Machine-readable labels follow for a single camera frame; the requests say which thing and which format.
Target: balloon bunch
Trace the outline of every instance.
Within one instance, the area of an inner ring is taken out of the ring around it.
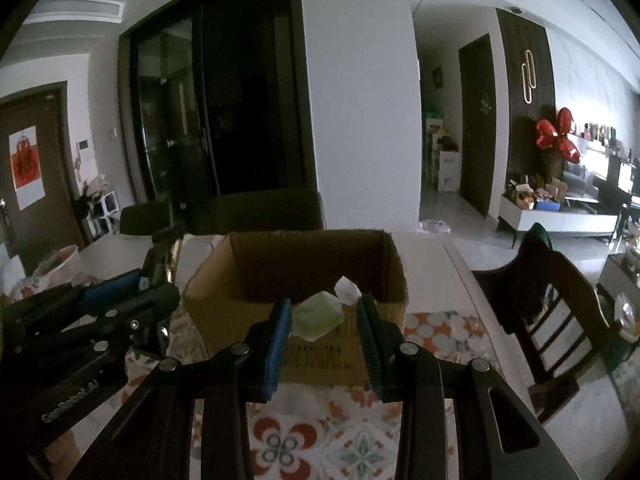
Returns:
[[[578,164],[580,162],[580,151],[566,136],[571,131],[573,120],[574,118],[569,108],[562,108],[558,112],[557,127],[546,119],[538,121],[538,124],[536,124],[536,130],[538,131],[536,144],[542,150],[556,147],[565,160]]]

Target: blue box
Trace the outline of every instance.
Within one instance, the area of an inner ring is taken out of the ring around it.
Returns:
[[[538,209],[539,211],[560,211],[560,203],[559,202],[545,202],[544,200],[536,200],[533,209]]]

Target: metal screw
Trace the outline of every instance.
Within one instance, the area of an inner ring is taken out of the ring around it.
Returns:
[[[163,372],[173,372],[178,367],[178,361],[175,359],[163,359],[158,365]]]
[[[405,341],[400,345],[400,351],[404,355],[416,355],[418,353],[418,345],[410,341]]]
[[[248,353],[250,349],[247,343],[233,343],[231,345],[231,353],[235,355],[244,355]]]
[[[476,371],[476,372],[488,372],[489,368],[491,368],[489,366],[489,363],[485,360],[485,359],[473,359],[471,361],[471,367]]]
[[[107,348],[109,348],[109,343],[107,343],[106,341],[98,341],[94,345],[94,350],[96,352],[104,352]]]

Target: poster on door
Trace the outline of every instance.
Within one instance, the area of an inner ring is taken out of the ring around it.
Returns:
[[[9,136],[11,173],[20,210],[44,198],[36,127],[30,126]]]

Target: tile floor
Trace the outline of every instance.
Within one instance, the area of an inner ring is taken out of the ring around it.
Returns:
[[[437,192],[433,187],[423,185],[420,219],[446,222],[456,247],[473,270],[495,269],[516,254],[511,249],[511,232],[496,230],[495,220],[485,219],[457,193]],[[562,235],[551,235],[551,239],[556,250],[565,254],[590,281],[597,282],[609,253],[606,241]],[[569,341],[566,346],[575,340],[577,330],[577,326],[567,327],[563,333]],[[533,383],[516,339],[504,336],[522,359],[522,369],[529,383]],[[620,402],[601,360],[583,375],[580,392],[548,421],[546,429],[582,480],[603,480],[611,471],[630,437]]]

